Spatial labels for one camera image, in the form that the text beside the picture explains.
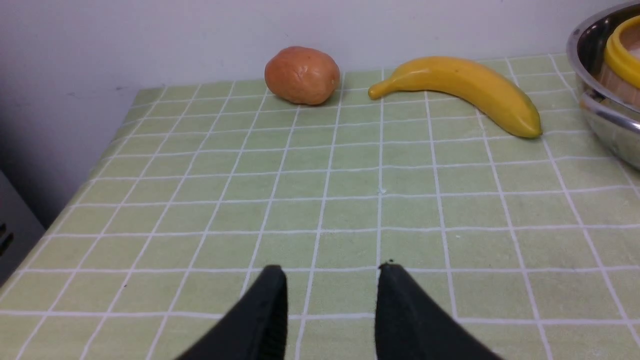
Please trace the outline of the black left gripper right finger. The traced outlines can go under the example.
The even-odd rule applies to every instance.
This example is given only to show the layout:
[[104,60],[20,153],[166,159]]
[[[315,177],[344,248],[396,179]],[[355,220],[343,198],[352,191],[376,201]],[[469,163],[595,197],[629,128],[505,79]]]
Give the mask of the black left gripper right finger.
[[379,265],[378,360],[500,360],[434,301],[398,263]]

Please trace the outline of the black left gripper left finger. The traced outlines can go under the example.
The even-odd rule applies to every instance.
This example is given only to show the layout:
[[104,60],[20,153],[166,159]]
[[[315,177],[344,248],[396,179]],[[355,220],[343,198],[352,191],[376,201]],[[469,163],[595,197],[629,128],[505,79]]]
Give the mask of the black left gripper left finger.
[[178,360],[283,360],[288,339],[288,283],[267,265],[247,292]]

